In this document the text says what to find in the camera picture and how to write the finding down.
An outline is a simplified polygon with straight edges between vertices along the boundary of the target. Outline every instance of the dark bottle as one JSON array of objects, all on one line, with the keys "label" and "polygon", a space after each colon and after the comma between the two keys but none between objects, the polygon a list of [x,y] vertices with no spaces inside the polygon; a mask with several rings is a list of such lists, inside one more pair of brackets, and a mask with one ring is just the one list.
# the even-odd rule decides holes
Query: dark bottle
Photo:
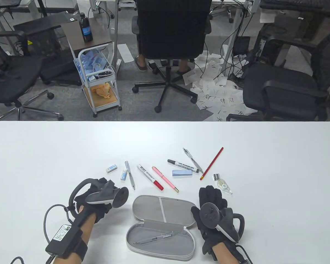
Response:
[{"label": "dark bottle", "polygon": [[90,42],[93,40],[92,29],[89,25],[89,19],[86,18],[84,13],[80,14],[81,18],[79,19],[79,26],[81,27],[82,36],[84,42]]}]

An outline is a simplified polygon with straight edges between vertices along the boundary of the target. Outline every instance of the correction tape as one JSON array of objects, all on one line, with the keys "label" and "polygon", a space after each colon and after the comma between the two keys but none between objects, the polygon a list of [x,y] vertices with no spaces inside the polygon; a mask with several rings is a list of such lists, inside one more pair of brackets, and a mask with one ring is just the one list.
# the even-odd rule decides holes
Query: correction tape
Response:
[{"label": "correction tape", "polygon": [[223,191],[229,193],[229,194],[232,194],[232,191],[230,189],[230,187],[227,185],[226,181],[224,181],[223,179],[219,179],[217,182],[216,182],[217,186],[222,189]]}]

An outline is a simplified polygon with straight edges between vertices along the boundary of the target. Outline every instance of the eraser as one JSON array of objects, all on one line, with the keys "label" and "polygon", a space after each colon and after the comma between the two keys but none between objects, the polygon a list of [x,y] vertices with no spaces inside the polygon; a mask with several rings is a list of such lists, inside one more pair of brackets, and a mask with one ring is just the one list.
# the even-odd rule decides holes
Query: eraser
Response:
[{"label": "eraser", "polygon": [[114,171],[116,169],[117,169],[117,166],[116,165],[112,165],[112,166],[110,166],[109,168],[106,169],[106,172],[109,173],[109,172]]},{"label": "eraser", "polygon": [[121,178],[120,178],[121,181],[125,181],[126,180],[127,172],[128,172],[128,170],[123,170],[122,171]]},{"label": "eraser", "polygon": [[220,175],[217,173],[217,174],[214,174],[213,175],[213,178],[214,178],[214,181],[217,181],[220,179]]},{"label": "eraser", "polygon": [[192,177],[192,171],[191,170],[174,170],[174,171],[172,171],[172,177],[174,177],[174,178]]}]

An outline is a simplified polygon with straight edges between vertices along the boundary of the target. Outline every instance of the gray pencil case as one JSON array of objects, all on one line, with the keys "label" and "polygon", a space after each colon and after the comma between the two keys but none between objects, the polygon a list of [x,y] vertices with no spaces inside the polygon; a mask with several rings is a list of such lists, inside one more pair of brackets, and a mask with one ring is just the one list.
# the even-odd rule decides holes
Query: gray pencil case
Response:
[{"label": "gray pencil case", "polygon": [[[128,230],[126,243],[130,250],[153,257],[189,260],[195,242],[187,227],[194,224],[192,202],[151,195],[138,196],[132,205],[139,222]],[[174,236],[144,244],[136,242],[174,232]]]}]

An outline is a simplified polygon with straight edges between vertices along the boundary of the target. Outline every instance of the keyboard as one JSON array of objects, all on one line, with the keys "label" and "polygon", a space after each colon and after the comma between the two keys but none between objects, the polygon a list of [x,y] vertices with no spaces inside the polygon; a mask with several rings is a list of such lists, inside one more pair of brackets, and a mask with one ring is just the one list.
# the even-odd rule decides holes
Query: keyboard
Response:
[{"label": "keyboard", "polygon": [[264,0],[267,4],[303,6],[313,8],[323,8],[323,0]]}]

